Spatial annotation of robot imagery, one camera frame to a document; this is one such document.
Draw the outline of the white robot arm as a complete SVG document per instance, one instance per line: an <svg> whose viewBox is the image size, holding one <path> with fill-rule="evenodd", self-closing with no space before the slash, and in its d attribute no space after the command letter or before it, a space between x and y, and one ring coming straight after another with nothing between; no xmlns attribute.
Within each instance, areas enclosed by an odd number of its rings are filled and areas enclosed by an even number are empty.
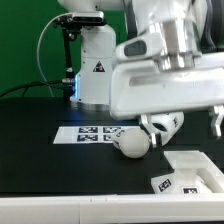
<svg viewBox="0 0 224 224"><path fill-rule="evenodd" d="M217 137L224 120L224 53L203 53L218 0L58 0L69 12L123 8L134 36L117 46L109 106L115 119L137 119L154 144L166 144L183 113L208 109Z"/></svg>

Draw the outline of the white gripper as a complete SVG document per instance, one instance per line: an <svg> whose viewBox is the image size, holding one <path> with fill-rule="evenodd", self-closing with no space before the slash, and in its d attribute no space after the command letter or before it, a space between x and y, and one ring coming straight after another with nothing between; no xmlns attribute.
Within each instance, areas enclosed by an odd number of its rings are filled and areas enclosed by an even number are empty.
<svg viewBox="0 0 224 224"><path fill-rule="evenodd" d="M158 70L151 60L118 65L110 87L110 114L115 119L139 117L139 126L153 148L162 146L161 133L148 114L210 108L211 130L222 136L224 120L224 54L205 54L196 66L179 71Z"/></svg>

